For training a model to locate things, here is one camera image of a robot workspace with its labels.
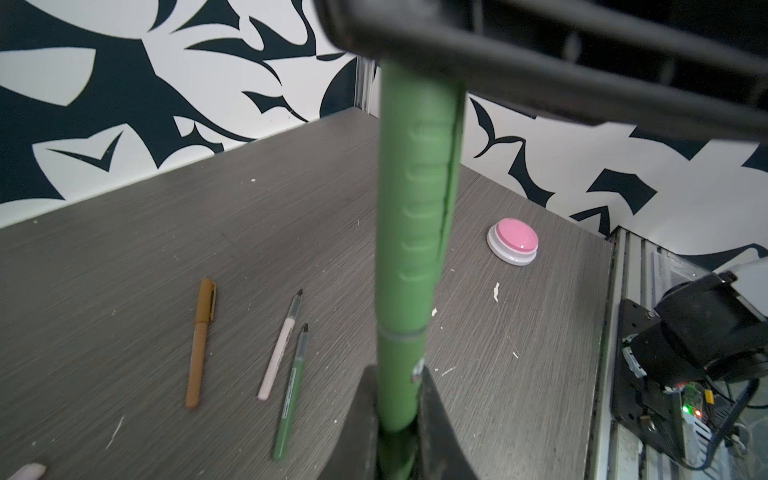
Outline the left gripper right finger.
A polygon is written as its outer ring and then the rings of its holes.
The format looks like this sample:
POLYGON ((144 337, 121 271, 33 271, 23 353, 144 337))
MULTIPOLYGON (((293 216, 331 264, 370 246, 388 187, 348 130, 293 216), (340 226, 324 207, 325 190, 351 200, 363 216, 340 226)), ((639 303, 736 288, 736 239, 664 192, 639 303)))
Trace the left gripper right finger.
POLYGON ((421 375, 416 433, 416 478, 477 479, 468 462, 427 366, 421 375))

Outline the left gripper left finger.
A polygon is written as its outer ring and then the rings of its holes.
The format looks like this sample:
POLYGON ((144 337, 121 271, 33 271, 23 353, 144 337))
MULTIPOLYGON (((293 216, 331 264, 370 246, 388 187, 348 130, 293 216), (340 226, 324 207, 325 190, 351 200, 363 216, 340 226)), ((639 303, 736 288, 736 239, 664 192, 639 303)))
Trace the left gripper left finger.
POLYGON ((374 480, 379 478, 377 445, 379 417, 376 409, 377 368, 362 373, 338 441, 323 467, 322 480, 374 480))

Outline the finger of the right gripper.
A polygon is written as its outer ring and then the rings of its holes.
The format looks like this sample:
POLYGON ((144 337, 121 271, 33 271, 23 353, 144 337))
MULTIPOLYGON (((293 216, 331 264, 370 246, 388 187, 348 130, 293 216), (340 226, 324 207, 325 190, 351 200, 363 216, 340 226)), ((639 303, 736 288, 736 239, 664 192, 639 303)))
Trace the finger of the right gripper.
POLYGON ((342 50, 527 112, 765 142, 763 1, 319 1, 342 50))

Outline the dark green pen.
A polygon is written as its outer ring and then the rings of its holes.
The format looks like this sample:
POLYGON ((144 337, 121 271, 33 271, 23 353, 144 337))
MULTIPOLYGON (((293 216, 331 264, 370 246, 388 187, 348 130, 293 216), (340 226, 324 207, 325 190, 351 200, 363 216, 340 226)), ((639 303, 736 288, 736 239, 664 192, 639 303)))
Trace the dark green pen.
POLYGON ((305 368, 306 350, 309 342, 309 324, 305 323, 299 333, 298 343, 293 359, 288 386, 280 415, 277 436, 272 453, 272 459, 281 462, 285 459, 292 426, 295 417, 295 411, 300 394, 300 387, 305 368))

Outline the pink pen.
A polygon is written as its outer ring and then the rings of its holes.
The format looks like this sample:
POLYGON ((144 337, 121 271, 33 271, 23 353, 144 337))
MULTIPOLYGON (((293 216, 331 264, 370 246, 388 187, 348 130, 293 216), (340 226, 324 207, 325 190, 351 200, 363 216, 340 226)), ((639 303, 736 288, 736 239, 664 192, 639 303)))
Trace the pink pen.
POLYGON ((287 315, 283 321, 270 361, 265 371, 264 378, 257 393, 257 399, 259 401, 267 401, 270 397, 283 355, 287 348, 288 340, 296 324, 302 297, 303 290, 300 289, 291 300, 287 315))

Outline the orange pen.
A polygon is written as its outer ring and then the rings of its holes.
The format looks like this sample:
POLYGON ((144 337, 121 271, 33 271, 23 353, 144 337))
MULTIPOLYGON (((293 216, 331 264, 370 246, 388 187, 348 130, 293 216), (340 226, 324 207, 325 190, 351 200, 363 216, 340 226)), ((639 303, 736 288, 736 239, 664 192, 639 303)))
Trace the orange pen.
POLYGON ((185 407, 194 409, 200 401, 206 342, 210 323, 215 310, 217 286, 210 278, 203 278, 200 283, 194 320, 193 341, 190 367, 185 398, 185 407))

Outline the light green pen cap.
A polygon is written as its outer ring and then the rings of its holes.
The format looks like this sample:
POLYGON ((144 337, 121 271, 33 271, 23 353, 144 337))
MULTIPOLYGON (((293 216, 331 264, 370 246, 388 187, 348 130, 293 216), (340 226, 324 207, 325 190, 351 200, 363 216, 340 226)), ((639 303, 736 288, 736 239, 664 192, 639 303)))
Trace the light green pen cap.
POLYGON ((375 309, 380 332, 425 330, 455 210, 466 90, 381 66, 375 309))

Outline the light green pen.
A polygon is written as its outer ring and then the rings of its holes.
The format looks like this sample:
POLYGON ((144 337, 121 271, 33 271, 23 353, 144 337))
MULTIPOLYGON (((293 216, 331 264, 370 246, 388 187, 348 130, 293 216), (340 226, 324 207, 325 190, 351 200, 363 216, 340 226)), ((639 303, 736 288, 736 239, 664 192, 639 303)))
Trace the light green pen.
POLYGON ((426 363, 427 331, 377 335, 377 460, 383 479, 408 479, 418 452, 416 420, 426 363))

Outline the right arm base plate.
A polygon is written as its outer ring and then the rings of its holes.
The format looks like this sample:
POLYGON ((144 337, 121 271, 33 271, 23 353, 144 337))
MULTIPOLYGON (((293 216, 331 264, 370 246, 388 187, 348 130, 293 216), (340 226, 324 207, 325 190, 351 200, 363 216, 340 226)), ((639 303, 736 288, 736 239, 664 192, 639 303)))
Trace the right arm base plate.
POLYGON ((661 319, 631 299, 618 307, 611 413, 644 444, 679 460, 685 456, 681 396, 663 384, 675 357, 661 319))

